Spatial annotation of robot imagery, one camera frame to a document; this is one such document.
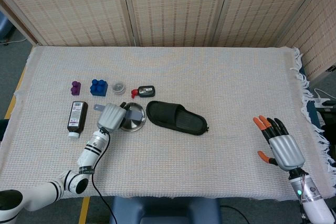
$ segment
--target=robotic arm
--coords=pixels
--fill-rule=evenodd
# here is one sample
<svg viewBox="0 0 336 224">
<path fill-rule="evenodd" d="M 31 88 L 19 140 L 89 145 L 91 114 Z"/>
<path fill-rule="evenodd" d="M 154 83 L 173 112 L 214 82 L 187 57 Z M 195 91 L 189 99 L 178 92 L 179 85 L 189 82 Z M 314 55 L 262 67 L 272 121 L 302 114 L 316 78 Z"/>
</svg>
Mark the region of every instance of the robotic arm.
<svg viewBox="0 0 336 224">
<path fill-rule="evenodd" d="M 253 121 L 262 131 L 275 158 L 267 157 L 262 151 L 258 151 L 259 156 L 266 163 L 278 165 L 282 170 L 289 172 L 289 182 L 311 223 L 334 224 L 333 214 L 325 204 L 314 181 L 302 169 L 305 159 L 284 124 L 277 118 L 275 118 L 275 122 L 271 118 L 266 119 L 263 116 L 259 116 L 259 119 L 253 118 Z"/>
<path fill-rule="evenodd" d="M 77 160 L 79 172 L 65 171 L 59 178 L 30 189 L 0 191 L 0 223 L 15 223 L 23 208 L 35 211 L 48 206 L 60 200 L 65 190 L 74 194 L 84 192 L 104 146 L 109 143 L 109 134 L 117 130 L 124 120 L 128 109 L 124 106 L 125 103 L 120 106 L 108 103 L 105 106 L 97 124 L 100 130 L 93 133 Z"/>
</svg>

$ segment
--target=fringe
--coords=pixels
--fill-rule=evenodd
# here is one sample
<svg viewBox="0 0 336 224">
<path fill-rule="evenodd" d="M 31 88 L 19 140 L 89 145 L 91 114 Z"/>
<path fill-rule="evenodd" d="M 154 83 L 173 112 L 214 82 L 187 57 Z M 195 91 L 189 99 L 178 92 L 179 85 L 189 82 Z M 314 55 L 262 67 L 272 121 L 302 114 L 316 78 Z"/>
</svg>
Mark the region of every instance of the fringe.
<svg viewBox="0 0 336 224">
<path fill-rule="evenodd" d="M 301 108 L 302 114 L 306 117 L 307 121 L 311 123 L 311 119 L 309 116 L 309 112 L 307 110 L 307 103 L 309 101 L 314 101 L 313 94 L 308 90 L 309 87 L 309 81 L 307 80 L 306 76 L 300 73 L 300 69 L 302 67 L 302 54 L 300 54 L 300 50 L 298 48 L 293 49 L 295 51 L 295 60 L 297 68 L 290 68 L 290 70 L 294 70 L 297 72 L 296 78 L 301 82 L 301 85 L 303 87 L 303 95 L 302 95 L 302 103 L 303 107 Z M 332 184 L 334 185 L 334 193 L 336 194 L 336 167 L 333 167 L 332 165 L 335 165 L 335 160 L 328 154 L 329 153 L 329 141 L 321 135 L 321 133 L 324 130 L 319 129 L 314 124 L 312 124 L 314 136 L 316 141 L 319 143 L 320 147 L 320 153 L 325 159 L 325 164 L 328 166 L 328 174 L 329 178 L 332 181 Z"/>
</svg>

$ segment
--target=clear container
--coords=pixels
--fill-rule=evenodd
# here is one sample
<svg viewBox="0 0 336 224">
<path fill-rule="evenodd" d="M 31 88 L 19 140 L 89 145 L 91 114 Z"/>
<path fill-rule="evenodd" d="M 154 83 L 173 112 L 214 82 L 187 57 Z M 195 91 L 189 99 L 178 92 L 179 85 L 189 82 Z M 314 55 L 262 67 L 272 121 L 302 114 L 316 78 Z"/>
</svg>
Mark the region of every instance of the clear container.
<svg viewBox="0 0 336 224">
<path fill-rule="evenodd" d="M 115 94 L 124 94 L 126 91 L 126 86 L 122 81 L 116 81 L 112 85 L 112 90 L 113 90 L 113 93 Z"/>
</svg>

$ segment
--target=slide sandal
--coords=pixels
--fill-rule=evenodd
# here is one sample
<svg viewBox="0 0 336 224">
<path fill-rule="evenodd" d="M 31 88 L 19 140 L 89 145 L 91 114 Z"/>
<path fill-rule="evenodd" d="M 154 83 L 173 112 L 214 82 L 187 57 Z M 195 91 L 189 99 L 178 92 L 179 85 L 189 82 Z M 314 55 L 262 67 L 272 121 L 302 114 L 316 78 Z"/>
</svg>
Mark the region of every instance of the slide sandal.
<svg viewBox="0 0 336 224">
<path fill-rule="evenodd" d="M 161 127 L 192 135 L 208 131 L 206 120 L 176 103 L 151 101 L 146 108 L 149 120 Z"/>
</svg>

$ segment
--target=gray carpet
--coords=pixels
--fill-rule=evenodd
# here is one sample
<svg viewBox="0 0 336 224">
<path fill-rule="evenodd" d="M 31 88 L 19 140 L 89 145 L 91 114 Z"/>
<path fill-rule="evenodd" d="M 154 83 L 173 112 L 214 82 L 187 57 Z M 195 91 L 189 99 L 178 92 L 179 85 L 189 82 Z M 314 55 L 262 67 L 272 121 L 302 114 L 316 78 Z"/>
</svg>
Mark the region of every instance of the gray carpet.
<svg viewBox="0 0 336 224">
<path fill-rule="evenodd" d="M 15 30 L 10 40 L 21 40 L 23 36 Z M 12 99 L 13 92 L 19 81 L 27 57 L 31 50 L 28 41 L 0 45 L 0 118 L 3 118 Z M 320 88 L 336 95 L 336 71 L 325 80 L 317 83 L 314 88 Z M 336 198 L 326 200 L 329 207 L 336 207 Z M 78 223 L 82 198 L 63 199 L 50 206 L 34 212 L 23 210 L 17 223 Z M 229 205 L 239 209 L 251 224 L 253 223 L 301 223 L 298 201 L 253 200 L 246 198 L 225 198 L 221 205 Z M 222 208 L 223 223 L 246 224 L 246 221 L 236 211 Z M 91 197 L 87 215 L 87 223 L 108 223 L 109 212 L 99 197 Z"/>
</svg>

